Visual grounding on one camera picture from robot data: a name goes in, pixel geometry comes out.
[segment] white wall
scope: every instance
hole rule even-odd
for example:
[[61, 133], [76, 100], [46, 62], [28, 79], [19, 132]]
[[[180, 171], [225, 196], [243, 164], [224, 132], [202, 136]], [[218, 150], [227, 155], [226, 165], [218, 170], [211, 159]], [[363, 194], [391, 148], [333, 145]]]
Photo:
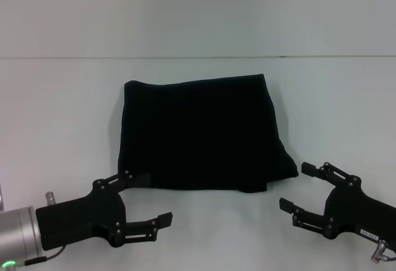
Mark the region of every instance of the white wall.
[[[396, 204], [395, 67], [394, 58], [2, 60], [6, 209], [42, 207], [49, 190], [58, 202], [84, 196], [94, 179], [116, 172], [128, 80], [167, 84], [258, 73], [265, 74], [280, 136], [298, 165], [330, 161], [361, 176], [369, 196]], [[278, 209], [286, 197], [322, 213], [331, 189], [305, 175], [263, 194], [131, 189], [123, 193], [130, 220], [174, 213], [157, 242], [113, 249], [94, 238], [31, 270], [372, 270], [373, 243], [353, 234], [329, 241], [292, 227]]]
[[0, 0], [0, 56], [396, 54], [394, 2]]
[[[264, 73], [298, 165], [329, 161], [396, 205], [395, 0], [0, 0], [0, 183], [6, 210], [86, 195], [116, 172], [123, 84]], [[239, 57], [211, 59], [204, 57]], [[375, 245], [292, 227], [280, 197], [322, 213], [301, 175], [263, 194], [131, 189], [131, 221], [172, 211], [155, 243], [70, 245], [29, 270], [393, 270]]]

